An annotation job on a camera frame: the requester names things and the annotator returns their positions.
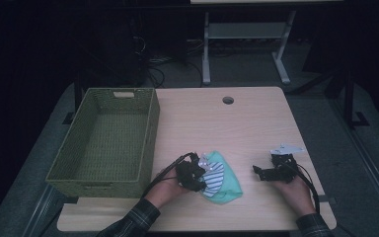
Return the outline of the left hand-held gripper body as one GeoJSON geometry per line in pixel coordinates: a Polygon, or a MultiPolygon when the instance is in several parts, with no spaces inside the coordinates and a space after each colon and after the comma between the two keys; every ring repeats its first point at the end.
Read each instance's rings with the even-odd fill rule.
{"type": "Polygon", "coordinates": [[[179,184],[188,189],[190,186],[199,186],[197,178],[204,176],[210,167],[194,152],[187,153],[178,159],[176,173],[179,184]]]}

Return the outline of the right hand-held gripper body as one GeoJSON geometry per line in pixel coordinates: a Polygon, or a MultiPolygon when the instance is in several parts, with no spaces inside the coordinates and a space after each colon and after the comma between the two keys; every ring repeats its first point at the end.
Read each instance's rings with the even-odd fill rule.
{"type": "Polygon", "coordinates": [[[272,181],[290,183],[299,174],[293,154],[304,151],[304,148],[281,143],[278,148],[270,151],[273,168],[266,169],[265,172],[272,175],[272,181]]]}

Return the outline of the mint green striped-trim garment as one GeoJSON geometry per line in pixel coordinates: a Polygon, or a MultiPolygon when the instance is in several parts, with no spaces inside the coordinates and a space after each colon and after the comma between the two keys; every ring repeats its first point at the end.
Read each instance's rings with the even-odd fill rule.
{"type": "Polygon", "coordinates": [[[210,170],[203,176],[207,187],[201,194],[216,204],[225,204],[243,195],[239,180],[224,157],[213,151],[201,155],[210,170]]]}

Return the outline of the green woven basket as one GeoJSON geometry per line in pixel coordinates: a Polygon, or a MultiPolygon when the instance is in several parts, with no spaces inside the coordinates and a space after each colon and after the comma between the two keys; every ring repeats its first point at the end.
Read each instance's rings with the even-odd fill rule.
{"type": "Polygon", "coordinates": [[[159,115],[153,88],[88,89],[46,181],[69,197],[141,197],[151,182],[159,115]]]}

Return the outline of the person's right hand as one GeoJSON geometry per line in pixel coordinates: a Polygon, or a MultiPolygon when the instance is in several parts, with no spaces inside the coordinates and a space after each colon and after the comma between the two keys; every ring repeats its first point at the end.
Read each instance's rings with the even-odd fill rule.
{"type": "Polygon", "coordinates": [[[298,217],[316,213],[310,190],[301,178],[295,177],[290,183],[277,181],[271,184],[282,194],[298,217]]]}

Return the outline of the person's left hand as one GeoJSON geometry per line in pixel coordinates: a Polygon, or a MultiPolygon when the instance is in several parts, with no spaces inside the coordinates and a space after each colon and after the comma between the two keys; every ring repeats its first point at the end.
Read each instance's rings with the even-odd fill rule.
{"type": "Polygon", "coordinates": [[[186,194],[188,190],[178,183],[176,175],[176,169],[169,171],[144,198],[158,209],[161,209],[169,202],[175,200],[183,194],[186,194]]]}

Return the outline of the grey tape strip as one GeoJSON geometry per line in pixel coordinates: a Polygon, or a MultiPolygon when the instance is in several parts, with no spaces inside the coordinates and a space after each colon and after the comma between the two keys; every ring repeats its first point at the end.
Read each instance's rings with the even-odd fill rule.
{"type": "Polygon", "coordinates": [[[320,195],[319,201],[320,201],[320,203],[328,202],[330,205],[337,204],[337,200],[334,197],[328,197],[326,195],[320,195]]]}

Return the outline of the black metal stand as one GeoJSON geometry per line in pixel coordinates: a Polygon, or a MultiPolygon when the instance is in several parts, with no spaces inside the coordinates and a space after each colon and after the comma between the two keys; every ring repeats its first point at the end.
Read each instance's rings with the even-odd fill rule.
{"type": "Polygon", "coordinates": [[[342,117],[347,126],[351,129],[355,129],[357,126],[369,126],[370,123],[364,114],[353,109],[354,81],[350,71],[345,67],[335,67],[306,84],[285,92],[285,95],[301,95],[325,81],[329,82],[324,90],[324,95],[328,99],[334,100],[343,93],[342,117]]]}

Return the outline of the white metal stand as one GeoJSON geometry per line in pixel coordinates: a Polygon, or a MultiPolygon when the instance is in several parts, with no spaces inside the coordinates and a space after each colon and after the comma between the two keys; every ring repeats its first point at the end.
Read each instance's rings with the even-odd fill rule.
{"type": "Polygon", "coordinates": [[[209,64],[209,43],[211,40],[280,40],[277,51],[272,53],[272,60],[280,77],[281,83],[288,85],[289,76],[282,61],[296,11],[288,14],[285,22],[270,23],[211,23],[209,13],[204,14],[203,54],[201,58],[203,85],[211,83],[209,64]]]}

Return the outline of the grey metal floor rail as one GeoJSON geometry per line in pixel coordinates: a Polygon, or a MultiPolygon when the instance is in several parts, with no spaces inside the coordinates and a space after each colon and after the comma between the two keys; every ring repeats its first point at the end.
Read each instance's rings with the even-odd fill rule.
{"type": "Polygon", "coordinates": [[[379,168],[376,166],[373,157],[370,155],[356,130],[358,127],[369,127],[369,121],[362,112],[353,112],[351,117],[346,116],[344,114],[345,108],[336,100],[329,100],[329,104],[339,118],[341,126],[352,142],[354,149],[357,151],[363,163],[363,167],[379,196],[379,168]]]}
{"type": "Polygon", "coordinates": [[[43,237],[51,224],[61,213],[63,204],[59,192],[50,185],[46,185],[38,199],[22,237],[43,237]]]}

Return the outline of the black table leg bracket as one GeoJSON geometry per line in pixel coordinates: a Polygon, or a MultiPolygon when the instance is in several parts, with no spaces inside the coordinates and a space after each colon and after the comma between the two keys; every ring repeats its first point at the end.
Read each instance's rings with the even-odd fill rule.
{"type": "Polygon", "coordinates": [[[64,117],[63,124],[70,125],[79,110],[84,94],[83,83],[79,77],[65,90],[64,96],[67,99],[69,110],[64,117]]]}

